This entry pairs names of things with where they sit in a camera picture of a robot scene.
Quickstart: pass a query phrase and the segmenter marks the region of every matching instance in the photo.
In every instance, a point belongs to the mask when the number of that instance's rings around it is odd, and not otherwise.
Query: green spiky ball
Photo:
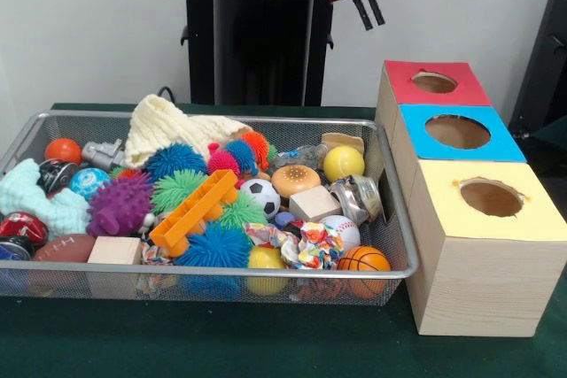
[[[205,180],[205,174],[194,170],[176,170],[173,176],[159,179],[154,183],[151,196],[151,203],[155,205],[153,213],[171,212]]]
[[[276,159],[276,157],[277,157],[277,148],[274,145],[270,144],[268,150],[268,162],[271,163]]]
[[[244,192],[238,194],[237,200],[232,204],[222,205],[223,214],[219,222],[225,229],[242,229],[243,223],[268,224],[261,205],[256,204],[252,197]]]

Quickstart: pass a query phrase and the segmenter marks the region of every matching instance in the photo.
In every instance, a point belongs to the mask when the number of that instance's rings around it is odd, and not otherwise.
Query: blue spiky ball
[[[207,223],[204,235],[190,235],[189,249],[174,259],[178,266],[247,267],[250,244],[242,229],[224,229]],[[241,279],[234,276],[186,275],[180,280],[189,295],[233,299],[240,294]]]
[[[205,159],[189,145],[174,143],[158,150],[146,165],[146,172],[150,174],[151,182],[172,176],[176,170],[194,170],[206,174]]]

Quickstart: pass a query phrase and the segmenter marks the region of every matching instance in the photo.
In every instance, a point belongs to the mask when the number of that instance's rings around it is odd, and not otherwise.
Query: wooden cube box
[[[419,158],[525,162],[489,106],[400,105],[392,156],[406,202]]]
[[[390,143],[400,104],[492,105],[466,63],[385,61],[376,122]]]
[[[533,336],[567,260],[567,225],[527,164],[419,160],[409,215],[420,334]]]

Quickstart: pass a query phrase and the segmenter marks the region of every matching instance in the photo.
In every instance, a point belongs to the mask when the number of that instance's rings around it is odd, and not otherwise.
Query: light blue fabric
[[[84,234],[90,222],[89,203],[65,188],[47,199],[37,186],[39,165],[29,158],[15,166],[0,181],[0,212],[28,212],[50,230],[50,240],[65,234]]]

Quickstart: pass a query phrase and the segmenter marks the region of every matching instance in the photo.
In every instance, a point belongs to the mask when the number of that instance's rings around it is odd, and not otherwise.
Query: baseball
[[[337,231],[343,240],[345,251],[349,251],[351,248],[361,244],[361,233],[358,230],[358,226],[347,217],[327,216],[321,220],[321,223]]]

